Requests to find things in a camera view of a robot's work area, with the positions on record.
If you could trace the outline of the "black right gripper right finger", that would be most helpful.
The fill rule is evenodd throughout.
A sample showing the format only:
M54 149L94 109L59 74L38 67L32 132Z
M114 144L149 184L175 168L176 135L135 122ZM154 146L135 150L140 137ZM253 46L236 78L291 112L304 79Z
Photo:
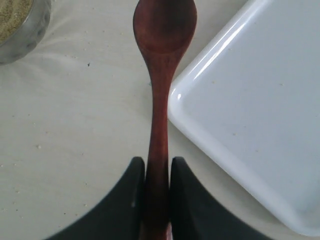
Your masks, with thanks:
M183 157L170 174L170 221L175 240L267 240L223 207L201 184Z

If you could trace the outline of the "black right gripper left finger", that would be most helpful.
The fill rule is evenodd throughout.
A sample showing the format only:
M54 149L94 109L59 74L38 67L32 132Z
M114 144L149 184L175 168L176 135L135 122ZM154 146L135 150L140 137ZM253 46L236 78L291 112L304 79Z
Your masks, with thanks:
M133 157L122 177L91 211L50 240L137 240L140 234L145 163Z

